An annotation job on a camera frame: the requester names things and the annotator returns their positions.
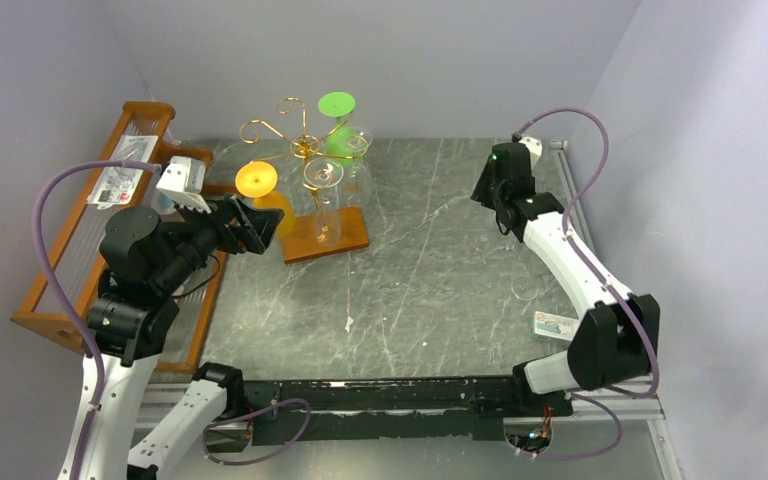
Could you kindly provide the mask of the green plastic wine glass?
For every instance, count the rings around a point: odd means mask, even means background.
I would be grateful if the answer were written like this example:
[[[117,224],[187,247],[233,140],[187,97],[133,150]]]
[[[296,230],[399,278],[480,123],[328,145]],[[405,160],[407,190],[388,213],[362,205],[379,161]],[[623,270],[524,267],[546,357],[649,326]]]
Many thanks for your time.
[[[324,117],[334,121],[333,128],[322,138],[324,155],[336,160],[346,172],[354,173],[369,147],[363,130],[350,124],[355,98],[347,92],[333,91],[323,95],[317,106]]]

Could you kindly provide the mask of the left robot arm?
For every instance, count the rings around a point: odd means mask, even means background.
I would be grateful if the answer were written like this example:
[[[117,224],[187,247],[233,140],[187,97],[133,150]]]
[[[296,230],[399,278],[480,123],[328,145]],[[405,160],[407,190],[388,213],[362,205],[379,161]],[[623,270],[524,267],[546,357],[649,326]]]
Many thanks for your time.
[[[86,416],[78,419],[63,479],[164,479],[214,420],[245,414],[241,370],[207,363],[184,396],[137,445],[131,443],[144,392],[180,308],[176,291],[219,253],[262,254],[283,220],[235,195],[165,221],[152,207],[116,212],[99,246],[105,267],[86,312],[83,359]]]

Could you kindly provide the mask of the orange plastic wine glass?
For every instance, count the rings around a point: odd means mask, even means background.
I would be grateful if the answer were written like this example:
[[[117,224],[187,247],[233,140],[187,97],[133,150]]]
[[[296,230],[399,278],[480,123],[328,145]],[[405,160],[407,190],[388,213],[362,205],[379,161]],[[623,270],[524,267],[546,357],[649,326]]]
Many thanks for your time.
[[[281,239],[293,231],[296,216],[289,200],[276,190],[277,184],[277,170],[266,161],[249,162],[235,176],[238,193],[250,198],[254,208],[280,209],[284,213],[275,232],[275,237]]]

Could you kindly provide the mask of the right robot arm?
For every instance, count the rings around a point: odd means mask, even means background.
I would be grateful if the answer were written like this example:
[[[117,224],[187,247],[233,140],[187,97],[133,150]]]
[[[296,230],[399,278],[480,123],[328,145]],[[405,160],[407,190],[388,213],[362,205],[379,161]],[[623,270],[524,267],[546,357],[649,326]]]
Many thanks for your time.
[[[523,142],[492,147],[471,195],[490,209],[504,235],[512,234],[549,268],[579,316],[568,348],[513,369],[513,408],[536,413],[549,393],[592,391],[656,371],[660,307],[611,275],[580,244],[551,193],[540,192]]]

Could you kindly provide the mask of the clear wine glass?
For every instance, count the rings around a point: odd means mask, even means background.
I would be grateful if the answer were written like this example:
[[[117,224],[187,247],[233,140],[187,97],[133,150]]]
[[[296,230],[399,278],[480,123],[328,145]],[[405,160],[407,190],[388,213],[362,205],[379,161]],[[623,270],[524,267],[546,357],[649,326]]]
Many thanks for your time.
[[[364,207],[371,198],[373,180],[367,166],[366,154],[372,145],[373,136],[364,127],[344,127],[343,138],[337,142],[343,155],[344,176],[341,182],[345,204],[350,207]]]

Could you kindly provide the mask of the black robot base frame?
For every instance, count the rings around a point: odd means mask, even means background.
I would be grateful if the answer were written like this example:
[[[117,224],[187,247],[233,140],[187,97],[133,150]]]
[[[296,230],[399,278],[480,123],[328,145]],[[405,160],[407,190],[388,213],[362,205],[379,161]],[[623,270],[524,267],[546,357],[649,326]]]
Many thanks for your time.
[[[297,441],[467,437],[512,440],[551,426],[654,420],[658,400],[610,390],[533,395],[509,375],[373,380],[247,380],[243,402],[198,428],[210,453]]]

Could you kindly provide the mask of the clear champagne flute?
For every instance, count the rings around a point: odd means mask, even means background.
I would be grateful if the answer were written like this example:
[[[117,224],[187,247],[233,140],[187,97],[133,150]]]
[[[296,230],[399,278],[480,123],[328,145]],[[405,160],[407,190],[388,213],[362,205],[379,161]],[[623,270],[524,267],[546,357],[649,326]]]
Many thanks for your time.
[[[314,235],[323,247],[334,247],[341,240],[339,196],[343,176],[341,164],[327,157],[312,159],[303,172],[303,184],[315,202]]]

